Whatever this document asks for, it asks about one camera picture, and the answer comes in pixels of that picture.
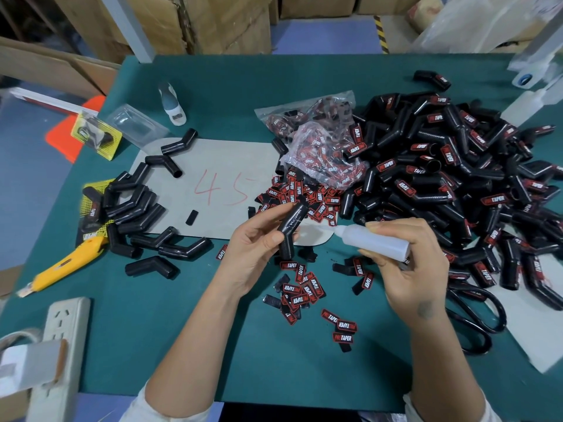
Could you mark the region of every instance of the black scissors handle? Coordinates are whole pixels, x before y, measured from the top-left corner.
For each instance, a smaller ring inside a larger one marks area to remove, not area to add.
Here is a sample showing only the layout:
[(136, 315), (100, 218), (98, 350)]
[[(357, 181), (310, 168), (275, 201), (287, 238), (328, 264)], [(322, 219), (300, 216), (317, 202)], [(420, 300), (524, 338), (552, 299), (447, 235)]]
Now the black scissors handle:
[[(493, 302), (493, 305), (498, 312), (498, 322), (496, 326), (490, 327), (487, 325), (480, 317), (469, 307), (467, 303), (463, 301), (463, 299), (456, 293), (458, 291), (470, 291), (474, 293), (478, 293), (487, 299), (490, 299)], [(458, 304), (461, 309), (467, 313), (467, 315), (472, 319), (473, 323), (483, 329), (485, 332), (490, 334), (500, 333), (506, 329), (506, 311), (502, 306), (500, 300), (496, 298), (490, 291), (483, 289), (482, 287), (472, 286), (470, 284), (464, 283), (452, 283), (447, 288), (447, 297), (452, 299), (456, 304)]]
[(452, 311), (451, 309), (446, 308), (446, 312), (447, 312), (447, 316), (450, 317), (450, 319), (454, 319), (457, 322), (463, 324), (464, 326), (469, 327), (471, 330), (473, 330), (474, 332), (478, 333), (483, 337), (483, 343), (478, 347), (472, 347), (472, 348), (461, 347), (465, 355), (483, 355), (483, 354), (487, 354), (490, 351), (490, 349), (493, 347), (493, 340), (485, 330), (483, 330), (480, 326), (476, 325), (472, 321), (466, 319), (465, 317), (462, 317), (457, 312)]

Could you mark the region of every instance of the person's right hand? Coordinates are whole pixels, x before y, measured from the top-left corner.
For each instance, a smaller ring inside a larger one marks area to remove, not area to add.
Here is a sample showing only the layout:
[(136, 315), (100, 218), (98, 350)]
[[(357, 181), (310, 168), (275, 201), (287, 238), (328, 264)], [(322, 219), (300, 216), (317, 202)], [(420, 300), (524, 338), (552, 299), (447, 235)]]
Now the person's right hand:
[(414, 270), (410, 271), (399, 269), (393, 259), (360, 249), (379, 266), (387, 300), (397, 315), (411, 330), (425, 328), (433, 324), (432, 320), (445, 316), (449, 263), (426, 221), (410, 218), (368, 222), (365, 226), (375, 234), (411, 243)]

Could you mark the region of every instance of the white plastic bottle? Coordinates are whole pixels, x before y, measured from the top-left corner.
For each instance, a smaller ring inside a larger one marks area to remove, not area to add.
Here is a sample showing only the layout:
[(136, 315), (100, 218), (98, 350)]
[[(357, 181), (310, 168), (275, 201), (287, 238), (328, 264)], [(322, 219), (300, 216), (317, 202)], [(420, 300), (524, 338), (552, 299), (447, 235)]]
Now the white plastic bottle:
[(411, 243), (407, 240), (374, 234), (360, 225), (323, 226), (323, 229), (334, 232), (348, 246), (373, 251), (399, 262), (404, 261), (411, 252)]

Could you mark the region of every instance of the white power adapter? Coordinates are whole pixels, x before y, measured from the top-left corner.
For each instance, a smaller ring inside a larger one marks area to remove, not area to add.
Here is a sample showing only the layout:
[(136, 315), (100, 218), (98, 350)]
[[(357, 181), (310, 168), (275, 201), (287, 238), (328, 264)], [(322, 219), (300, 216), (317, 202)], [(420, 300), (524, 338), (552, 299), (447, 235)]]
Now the white power adapter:
[(0, 360), (0, 397), (57, 381), (67, 357), (65, 339), (7, 348)]

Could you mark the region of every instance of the orange plastic object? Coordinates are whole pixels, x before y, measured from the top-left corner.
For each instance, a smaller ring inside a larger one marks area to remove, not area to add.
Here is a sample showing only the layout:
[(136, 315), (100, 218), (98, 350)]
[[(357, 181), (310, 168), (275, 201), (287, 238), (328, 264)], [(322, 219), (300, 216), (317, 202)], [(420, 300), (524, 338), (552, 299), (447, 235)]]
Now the orange plastic object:
[[(104, 102), (105, 96), (99, 95), (86, 101), (82, 106), (91, 110), (100, 111)], [(52, 147), (58, 149), (60, 153), (73, 164), (84, 146), (82, 142), (77, 141), (70, 135), (70, 131), (74, 126), (77, 116), (78, 114), (69, 115), (45, 135), (45, 141)]]

